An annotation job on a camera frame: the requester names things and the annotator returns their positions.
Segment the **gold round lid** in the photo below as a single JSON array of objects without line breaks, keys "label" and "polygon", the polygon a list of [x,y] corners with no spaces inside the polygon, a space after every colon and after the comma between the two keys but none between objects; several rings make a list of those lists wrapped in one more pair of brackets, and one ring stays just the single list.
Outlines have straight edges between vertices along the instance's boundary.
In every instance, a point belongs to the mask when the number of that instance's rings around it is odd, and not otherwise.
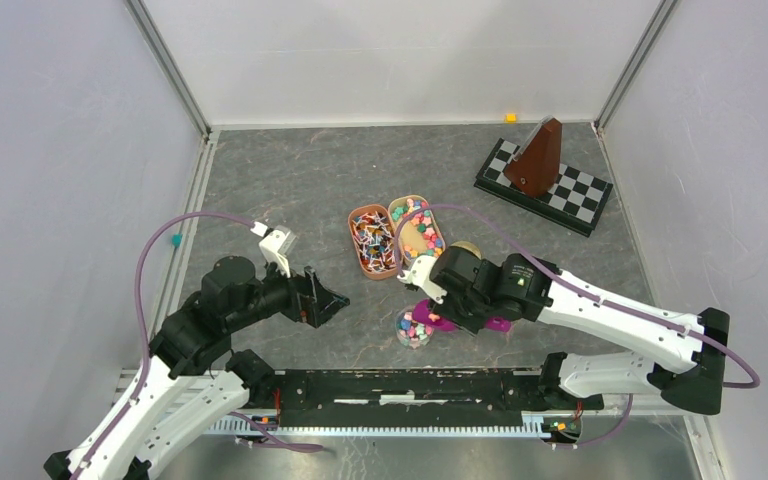
[{"label": "gold round lid", "polygon": [[450,247],[451,248],[461,248],[463,250],[466,250],[466,251],[470,252],[472,255],[474,255],[478,259],[482,259],[483,258],[483,254],[482,254],[481,250],[479,249],[479,247],[477,245],[475,245],[474,243],[472,243],[472,242],[463,241],[463,240],[456,241],[456,242],[452,243],[450,245]]}]

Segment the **magenta plastic scoop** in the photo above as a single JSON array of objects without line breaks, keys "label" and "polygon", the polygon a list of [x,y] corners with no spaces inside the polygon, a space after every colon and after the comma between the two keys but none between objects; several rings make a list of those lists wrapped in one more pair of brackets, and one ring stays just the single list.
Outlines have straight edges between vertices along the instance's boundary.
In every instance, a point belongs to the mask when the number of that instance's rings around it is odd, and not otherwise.
[{"label": "magenta plastic scoop", "polygon": [[[462,330],[462,327],[453,321],[433,313],[428,299],[418,302],[411,310],[411,316],[418,323],[444,332]],[[510,331],[511,326],[512,322],[509,320],[501,317],[491,317],[484,323],[483,329],[507,333]]]}]

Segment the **clear round plastic jar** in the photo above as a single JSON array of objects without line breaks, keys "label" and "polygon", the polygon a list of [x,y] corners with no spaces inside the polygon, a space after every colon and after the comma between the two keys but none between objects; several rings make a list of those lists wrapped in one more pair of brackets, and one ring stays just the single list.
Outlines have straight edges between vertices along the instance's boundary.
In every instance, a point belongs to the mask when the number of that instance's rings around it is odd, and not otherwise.
[{"label": "clear round plastic jar", "polygon": [[405,309],[395,319],[395,332],[399,342],[412,349],[427,345],[434,329],[413,319],[412,312]]}]

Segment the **beige tray of star candies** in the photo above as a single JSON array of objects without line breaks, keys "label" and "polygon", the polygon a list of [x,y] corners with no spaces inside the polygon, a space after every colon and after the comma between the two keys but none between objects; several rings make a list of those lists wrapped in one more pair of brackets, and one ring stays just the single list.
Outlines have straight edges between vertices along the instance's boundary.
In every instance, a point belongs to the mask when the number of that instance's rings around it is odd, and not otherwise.
[{"label": "beige tray of star candies", "polygon": [[447,247],[438,223],[420,195],[406,195],[393,200],[388,212],[394,228],[401,224],[399,249],[403,263],[409,265],[420,256],[439,257]]}]

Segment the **orange tray of lollipops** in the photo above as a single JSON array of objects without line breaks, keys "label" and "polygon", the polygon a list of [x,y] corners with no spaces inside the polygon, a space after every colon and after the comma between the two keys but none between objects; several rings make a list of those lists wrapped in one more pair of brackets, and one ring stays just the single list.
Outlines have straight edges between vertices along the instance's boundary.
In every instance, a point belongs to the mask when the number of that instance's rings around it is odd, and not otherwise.
[{"label": "orange tray of lollipops", "polygon": [[362,273],[372,280],[395,276],[394,228],[384,206],[366,205],[352,210],[347,219],[354,252]]}]

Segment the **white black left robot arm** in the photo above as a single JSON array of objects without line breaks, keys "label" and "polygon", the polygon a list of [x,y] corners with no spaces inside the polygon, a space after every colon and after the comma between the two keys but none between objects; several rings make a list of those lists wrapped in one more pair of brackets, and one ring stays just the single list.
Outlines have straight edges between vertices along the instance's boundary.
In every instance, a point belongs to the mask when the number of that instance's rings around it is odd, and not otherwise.
[{"label": "white black left robot arm", "polygon": [[51,479],[154,479],[209,426],[245,403],[266,405],[273,370],[251,351],[231,356],[199,397],[173,414],[172,403],[229,353],[232,335],[276,314],[318,328],[350,303],[316,272],[284,274],[277,264],[257,278],[245,257],[218,260],[201,287],[162,323],[149,357],[102,423],[78,447],[53,453]]}]

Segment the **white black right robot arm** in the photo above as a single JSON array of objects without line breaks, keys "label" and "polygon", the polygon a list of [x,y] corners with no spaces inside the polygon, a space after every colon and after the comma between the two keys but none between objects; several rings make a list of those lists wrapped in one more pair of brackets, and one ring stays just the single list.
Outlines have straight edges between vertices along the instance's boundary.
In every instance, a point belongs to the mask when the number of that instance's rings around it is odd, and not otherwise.
[{"label": "white black right robot arm", "polygon": [[622,347],[613,354],[549,355],[537,392],[551,408],[594,395],[658,394],[691,413],[721,411],[721,349],[730,327],[722,310],[663,310],[595,287],[550,262],[514,253],[496,265],[463,247],[420,256],[402,280],[426,294],[430,315],[472,334],[528,320]]}]

